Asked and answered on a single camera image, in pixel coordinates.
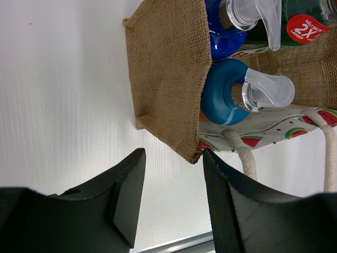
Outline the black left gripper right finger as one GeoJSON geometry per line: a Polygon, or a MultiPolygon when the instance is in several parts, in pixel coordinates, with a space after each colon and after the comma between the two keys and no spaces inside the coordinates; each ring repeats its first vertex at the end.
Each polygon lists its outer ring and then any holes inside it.
{"type": "Polygon", "coordinates": [[[212,150],[203,169],[216,252],[336,252],[336,194],[269,188],[212,150]]]}

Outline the dark blue pump bottle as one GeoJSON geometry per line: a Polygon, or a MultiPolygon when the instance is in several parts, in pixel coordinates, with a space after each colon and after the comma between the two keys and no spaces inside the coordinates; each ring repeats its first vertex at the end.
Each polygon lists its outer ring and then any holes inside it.
{"type": "Polygon", "coordinates": [[[213,60],[227,58],[262,21],[269,49],[281,47],[281,1],[205,1],[213,60]]]}

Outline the blue orange pump bottle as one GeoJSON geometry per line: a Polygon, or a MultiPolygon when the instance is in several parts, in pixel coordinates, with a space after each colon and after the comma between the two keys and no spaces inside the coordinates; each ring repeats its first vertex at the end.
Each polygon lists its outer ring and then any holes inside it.
{"type": "Polygon", "coordinates": [[[265,74],[239,60],[224,59],[207,75],[200,111],[212,123],[235,125],[250,113],[287,107],[294,96],[295,87],[288,77],[265,74]]]}

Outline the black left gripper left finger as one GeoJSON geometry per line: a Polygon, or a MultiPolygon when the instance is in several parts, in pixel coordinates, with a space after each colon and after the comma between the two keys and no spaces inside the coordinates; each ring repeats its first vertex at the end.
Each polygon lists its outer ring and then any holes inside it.
{"type": "Polygon", "coordinates": [[[1,188],[1,252],[129,252],[146,167],[138,148],[61,195],[1,188]]]}

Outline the large green dish soap bottle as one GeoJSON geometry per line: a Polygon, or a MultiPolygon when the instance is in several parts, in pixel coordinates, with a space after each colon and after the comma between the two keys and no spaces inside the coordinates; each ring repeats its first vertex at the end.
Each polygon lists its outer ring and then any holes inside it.
{"type": "Polygon", "coordinates": [[[281,45],[309,44],[336,27],[336,1],[281,1],[281,45]]]}

